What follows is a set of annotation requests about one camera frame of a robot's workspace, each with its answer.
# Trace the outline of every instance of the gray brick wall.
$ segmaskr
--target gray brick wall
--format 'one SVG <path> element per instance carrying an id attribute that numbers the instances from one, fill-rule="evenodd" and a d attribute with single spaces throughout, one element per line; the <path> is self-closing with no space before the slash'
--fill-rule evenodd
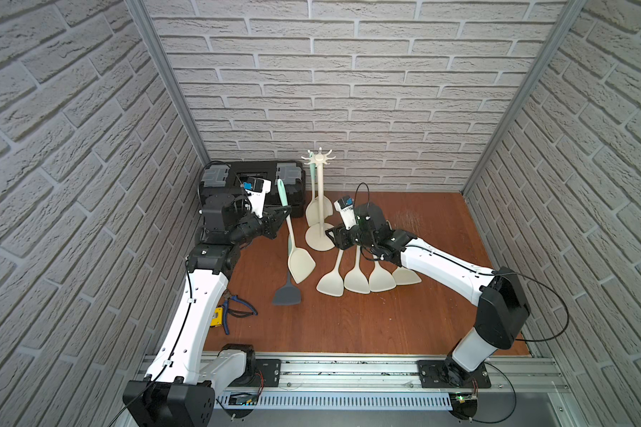
<path id="1" fill-rule="evenodd" d="M 0 426 L 102 426 L 153 353 L 201 167 L 117 0 L 0 1 Z"/>
<path id="2" fill-rule="evenodd" d="M 331 148 L 327 188 L 412 191 L 461 189 L 564 4 L 145 3 L 211 157 Z"/>
<path id="3" fill-rule="evenodd" d="M 563 295 L 541 344 L 594 426 L 641 426 L 641 2 L 590 0 L 467 199 L 496 266 Z M 565 311 L 526 287 L 532 337 Z"/>

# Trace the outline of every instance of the metal rail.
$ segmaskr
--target metal rail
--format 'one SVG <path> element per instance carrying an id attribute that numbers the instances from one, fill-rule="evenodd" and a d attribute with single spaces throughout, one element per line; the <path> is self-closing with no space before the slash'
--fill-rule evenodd
<path id="1" fill-rule="evenodd" d="M 472 173 L 463 186 L 461 191 L 463 197 L 467 197 L 473 186 L 479 179 L 482 172 L 485 170 L 489 159 L 496 151 L 496 147 L 503 139 L 504 135 L 511 128 L 513 121 L 520 114 L 520 111 L 525 106 L 525 102 L 529 99 L 530 94 L 534 91 L 538 84 L 538 80 L 543 75 L 544 70 L 548 63 L 553 59 L 553 55 L 558 51 L 558 47 L 563 43 L 567 32 L 572 28 L 577 16 L 582 11 L 582 8 L 587 3 L 587 0 L 568 0 L 565 4 L 561 15 L 558 17 L 556 24 L 549 33 L 546 41 L 543 43 L 541 50 L 538 52 L 532 66 L 530 67 L 524 79 L 520 83 L 520 87 L 511 99 L 511 103 L 505 110 L 501 120 L 496 125 L 494 133 L 491 134 L 489 142 L 487 143 L 484 151 L 480 155 L 477 164 L 472 169 Z"/>
<path id="2" fill-rule="evenodd" d="M 217 352 L 203 352 L 202 366 Z M 422 359 L 444 359 L 443 356 L 395 354 L 333 353 L 257 353 L 257 357 L 280 359 L 280 386 L 284 391 L 423 391 L 416 362 Z M 140 365 L 139 378 L 154 360 L 147 355 Z M 489 362 L 501 369 L 518 393 L 570 392 L 553 359 L 532 357 L 491 357 Z M 489 369 L 490 389 L 480 392 L 505 392 L 510 389 L 503 375 Z M 455 392 L 462 389 L 440 388 L 431 391 Z"/>
<path id="3" fill-rule="evenodd" d="M 202 134 L 199 133 L 195 118 L 190 112 L 190 107 L 188 107 L 185 95 L 183 95 L 182 90 L 180 90 L 178 78 L 173 72 L 173 67 L 171 67 L 169 57 L 166 55 L 159 34 L 154 28 L 150 13 L 145 7 L 145 2 L 143 0 L 126 0 L 126 4 L 128 5 L 130 15 L 133 17 L 133 22 L 137 25 L 138 31 L 147 46 L 147 52 L 150 53 L 150 57 L 154 60 L 154 65 L 156 65 L 156 70 L 166 85 L 166 90 L 169 92 L 169 96 L 173 101 L 173 106 L 176 107 L 180 121 L 185 127 L 185 132 L 187 132 L 190 142 L 193 144 L 193 147 L 195 147 L 197 157 L 199 157 L 202 165 L 206 165 L 209 163 L 210 157 L 204 146 Z"/>

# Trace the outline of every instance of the wooden floor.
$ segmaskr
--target wooden floor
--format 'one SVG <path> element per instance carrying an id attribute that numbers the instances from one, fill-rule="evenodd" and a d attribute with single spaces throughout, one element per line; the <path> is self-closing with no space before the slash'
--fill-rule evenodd
<path id="1" fill-rule="evenodd" d="M 330 200 L 340 193 L 328 192 Z M 359 203 L 366 199 L 359 193 Z M 393 228 L 416 233 L 426 242 L 463 260 L 491 267 L 468 208 L 457 193 L 371 193 L 370 200 L 384 211 Z M 326 222 L 339 224 L 334 212 Z M 324 353 L 446 354 L 473 325 L 476 308 L 462 296 L 423 275 L 422 283 L 360 295 L 345 291 L 340 298 L 316 291 L 318 280 L 335 263 L 337 250 L 316 252 L 308 247 L 305 218 L 293 218 L 297 246 L 316 260 L 316 269 L 299 284 L 301 304 L 288 307 L 271 304 L 276 289 L 285 284 L 287 227 L 271 241 L 257 238 L 235 268 L 228 287 L 249 301 L 258 316 L 228 319 L 230 335 L 212 328 L 205 350 L 220 350 L 224 344 L 253 344 L 257 351 L 302 351 Z M 355 250 L 342 258 L 342 277 L 353 267 Z M 393 264 L 381 262 L 393 271 Z M 372 263 L 361 260 L 366 276 Z M 232 308 L 241 310 L 239 304 Z M 497 354 L 529 354 L 523 342 Z"/>

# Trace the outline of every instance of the black toolbox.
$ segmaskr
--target black toolbox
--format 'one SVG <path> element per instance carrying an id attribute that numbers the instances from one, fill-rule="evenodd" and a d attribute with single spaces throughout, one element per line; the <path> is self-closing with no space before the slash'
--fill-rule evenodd
<path id="1" fill-rule="evenodd" d="M 271 181 L 271 192 L 266 195 L 265 206 L 282 205 L 277 191 L 277 180 L 282 179 L 287 192 L 287 202 L 292 207 L 291 216 L 299 218 L 304 215 L 306 171 L 297 160 L 209 162 L 199 183 L 200 204 L 204 205 L 205 199 L 212 194 L 240 194 L 240 184 L 250 176 Z"/>

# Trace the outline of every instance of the pliers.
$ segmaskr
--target pliers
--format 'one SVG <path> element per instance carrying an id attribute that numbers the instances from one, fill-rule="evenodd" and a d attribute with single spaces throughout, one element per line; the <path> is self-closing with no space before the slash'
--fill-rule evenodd
<path id="1" fill-rule="evenodd" d="M 228 289 L 223 293 L 223 330 L 226 335 L 230 335 L 230 329 L 228 329 L 228 314 L 233 317 L 243 318 L 249 316 L 258 316 L 259 313 L 256 311 L 256 308 L 244 299 L 239 298 L 237 295 L 232 295 Z M 233 310 L 229 308 L 230 300 L 240 303 L 251 310 L 251 312 L 241 312 L 239 310 Z"/>

